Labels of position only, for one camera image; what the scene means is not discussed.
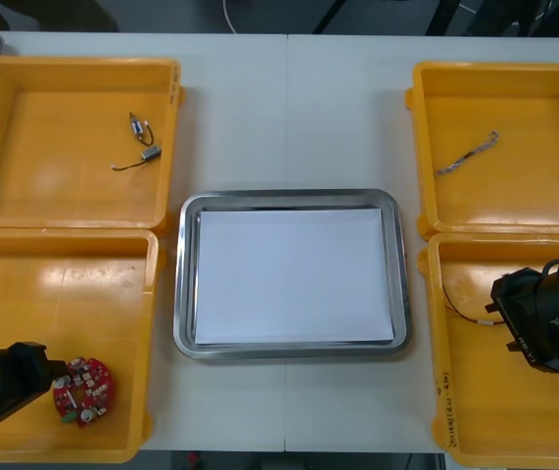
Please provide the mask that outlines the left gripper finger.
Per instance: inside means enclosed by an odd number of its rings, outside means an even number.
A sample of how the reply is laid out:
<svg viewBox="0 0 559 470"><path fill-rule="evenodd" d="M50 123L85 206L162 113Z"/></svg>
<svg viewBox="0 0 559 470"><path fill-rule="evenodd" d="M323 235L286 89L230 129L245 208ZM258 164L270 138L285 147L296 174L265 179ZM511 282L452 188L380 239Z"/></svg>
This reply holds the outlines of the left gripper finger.
<svg viewBox="0 0 559 470"><path fill-rule="evenodd" d="M47 359L44 364L44 386L43 390L48 392L58 379L63 379L68 375L67 364L63 360Z"/></svg>

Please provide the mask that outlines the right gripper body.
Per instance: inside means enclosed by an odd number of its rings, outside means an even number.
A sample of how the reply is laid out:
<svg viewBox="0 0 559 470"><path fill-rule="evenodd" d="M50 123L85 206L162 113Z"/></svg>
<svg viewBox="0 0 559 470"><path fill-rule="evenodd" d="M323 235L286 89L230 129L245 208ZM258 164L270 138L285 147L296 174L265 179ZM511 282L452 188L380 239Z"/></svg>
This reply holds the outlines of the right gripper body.
<svg viewBox="0 0 559 470"><path fill-rule="evenodd" d="M493 282L490 297L528 365L559 374L559 268L504 275Z"/></svg>

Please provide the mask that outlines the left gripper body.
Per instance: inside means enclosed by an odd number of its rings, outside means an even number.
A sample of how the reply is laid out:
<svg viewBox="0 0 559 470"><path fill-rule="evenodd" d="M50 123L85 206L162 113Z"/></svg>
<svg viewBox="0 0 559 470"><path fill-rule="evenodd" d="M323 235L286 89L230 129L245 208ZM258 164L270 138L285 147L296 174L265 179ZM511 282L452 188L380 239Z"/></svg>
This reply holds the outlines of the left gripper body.
<svg viewBox="0 0 559 470"><path fill-rule="evenodd" d="M44 345L17 342L0 350L0 422L49 389Z"/></svg>

